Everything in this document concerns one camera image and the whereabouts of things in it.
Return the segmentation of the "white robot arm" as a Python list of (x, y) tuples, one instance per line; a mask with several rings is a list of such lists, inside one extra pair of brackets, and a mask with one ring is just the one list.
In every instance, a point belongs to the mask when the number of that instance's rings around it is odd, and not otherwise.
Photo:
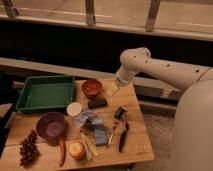
[(179, 91), (169, 171), (213, 171), (213, 67), (156, 59), (145, 47), (126, 49), (112, 92), (145, 73)]

